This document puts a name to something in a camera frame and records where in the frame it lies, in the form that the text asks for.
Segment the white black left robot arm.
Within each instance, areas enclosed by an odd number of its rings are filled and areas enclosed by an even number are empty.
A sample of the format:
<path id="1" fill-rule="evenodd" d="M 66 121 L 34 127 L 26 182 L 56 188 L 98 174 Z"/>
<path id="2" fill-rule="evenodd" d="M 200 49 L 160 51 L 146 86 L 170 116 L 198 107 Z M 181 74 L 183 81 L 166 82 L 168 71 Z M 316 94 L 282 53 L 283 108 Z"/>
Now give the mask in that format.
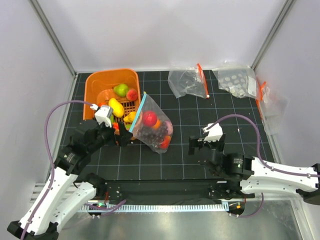
<path id="1" fill-rule="evenodd" d="M 124 147 L 132 136 L 122 122 L 116 134 L 115 129 L 104 122 L 81 121 L 70 136 L 69 144 L 59 151 L 49 180 L 30 210 L 21 220 L 12 221 L 7 231 L 21 240 L 56 240 L 80 207 L 106 195 L 106 181 L 90 173 L 67 199 L 62 199 L 89 164 L 92 154 L 105 145 Z"/>

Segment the purple onion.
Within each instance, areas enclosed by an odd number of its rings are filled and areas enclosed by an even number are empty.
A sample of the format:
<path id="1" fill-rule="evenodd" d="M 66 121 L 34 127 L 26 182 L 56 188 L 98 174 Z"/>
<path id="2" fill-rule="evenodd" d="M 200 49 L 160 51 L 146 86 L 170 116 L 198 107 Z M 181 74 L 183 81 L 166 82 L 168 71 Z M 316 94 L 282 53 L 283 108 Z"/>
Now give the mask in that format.
<path id="1" fill-rule="evenodd" d="M 169 120 L 165 121 L 166 127 L 167 127 L 167 134 L 172 135 L 173 134 L 173 125 Z"/>

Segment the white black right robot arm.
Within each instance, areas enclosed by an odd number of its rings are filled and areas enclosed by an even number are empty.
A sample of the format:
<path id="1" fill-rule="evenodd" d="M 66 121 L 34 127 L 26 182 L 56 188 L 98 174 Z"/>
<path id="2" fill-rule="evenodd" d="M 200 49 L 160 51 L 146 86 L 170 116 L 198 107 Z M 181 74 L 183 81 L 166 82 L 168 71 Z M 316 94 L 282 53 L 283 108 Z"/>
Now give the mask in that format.
<path id="1" fill-rule="evenodd" d="M 207 141 L 189 137 L 189 155 L 208 169 L 212 176 L 231 181 L 225 185 L 230 198 L 239 195 L 272 193 L 300 196 L 307 204 L 320 204 L 320 165 L 294 167 L 260 160 L 257 156 L 224 153 L 225 136 Z"/>

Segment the clear blue-zip bag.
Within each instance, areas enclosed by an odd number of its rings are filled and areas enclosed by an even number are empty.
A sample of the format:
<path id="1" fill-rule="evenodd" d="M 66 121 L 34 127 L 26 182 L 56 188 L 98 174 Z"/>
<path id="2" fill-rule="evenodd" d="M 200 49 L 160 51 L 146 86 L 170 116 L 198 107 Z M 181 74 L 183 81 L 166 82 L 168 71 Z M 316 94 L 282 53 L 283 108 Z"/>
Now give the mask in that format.
<path id="1" fill-rule="evenodd" d="M 164 154 L 171 143 L 174 128 L 160 106 L 144 92 L 129 132 L 153 152 Z"/>

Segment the orange fruit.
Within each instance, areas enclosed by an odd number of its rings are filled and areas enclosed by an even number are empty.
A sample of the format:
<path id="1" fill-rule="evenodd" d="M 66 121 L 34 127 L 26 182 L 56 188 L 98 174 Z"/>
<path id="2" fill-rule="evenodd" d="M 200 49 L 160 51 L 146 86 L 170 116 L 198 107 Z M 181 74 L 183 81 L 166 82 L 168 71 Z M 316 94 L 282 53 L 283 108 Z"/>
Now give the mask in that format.
<path id="1" fill-rule="evenodd" d="M 154 126 L 152 126 L 152 128 L 154 130 L 157 130 L 157 129 L 159 129 L 161 127 L 161 124 L 162 124 L 161 121 L 159 119 L 157 119 L 157 122 L 155 123 Z"/>

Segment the orange plastic basket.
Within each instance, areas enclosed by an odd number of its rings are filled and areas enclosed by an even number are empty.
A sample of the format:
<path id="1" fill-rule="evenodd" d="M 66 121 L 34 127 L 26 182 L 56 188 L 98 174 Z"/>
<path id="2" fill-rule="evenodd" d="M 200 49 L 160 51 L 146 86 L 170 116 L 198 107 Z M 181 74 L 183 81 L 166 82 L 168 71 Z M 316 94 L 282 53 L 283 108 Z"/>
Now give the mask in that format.
<path id="1" fill-rule="evenodd" d="M 136 101 L 129 101 L 126 97 L 119 97 L 113 90 L 113 88 L 119 84 L 126 84 L 129 89 L 135 89 L 139 94 L 138 99 Z M 123 119 L 130 112 L 137 112 L 141 103 L 139 77 L 134 70 L 121 68 L 98 71 L 87 78 L 84 89 L 85 102 L 96 104 L 100 107 L 101 105 L 109 105 L 111 98 L 115 98 L 124 107 L 124 115 L 122 118 L 117 118 L 113 114 L 110 116 L 112 125 L 113 123 L 123 122 L 129 131 L 132 123 L 126 123 Z M 95 111 L 90 109 L 89 105 L 83 107 L 83 120 L 95 122 L 95 124 L 98 125 L 94 114 Z M 115 139 L 117 140 L 117 137 L 119 137 L 119 129 L 114 130 Z"/>

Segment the purple grape bunch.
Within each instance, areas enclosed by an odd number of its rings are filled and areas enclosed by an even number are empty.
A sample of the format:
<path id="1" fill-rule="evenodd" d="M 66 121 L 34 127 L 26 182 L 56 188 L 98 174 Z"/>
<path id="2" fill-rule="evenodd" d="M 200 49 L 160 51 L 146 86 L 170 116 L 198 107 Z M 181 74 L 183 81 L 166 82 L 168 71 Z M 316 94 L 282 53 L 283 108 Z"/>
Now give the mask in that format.
<path id="1" fill-rule="evenodd" d="M 163 123 L 159 128 L 143 126 L 137 131 L 137 138 L 146 145 L 160 145 L 168 135 L 168 127 Z"/>

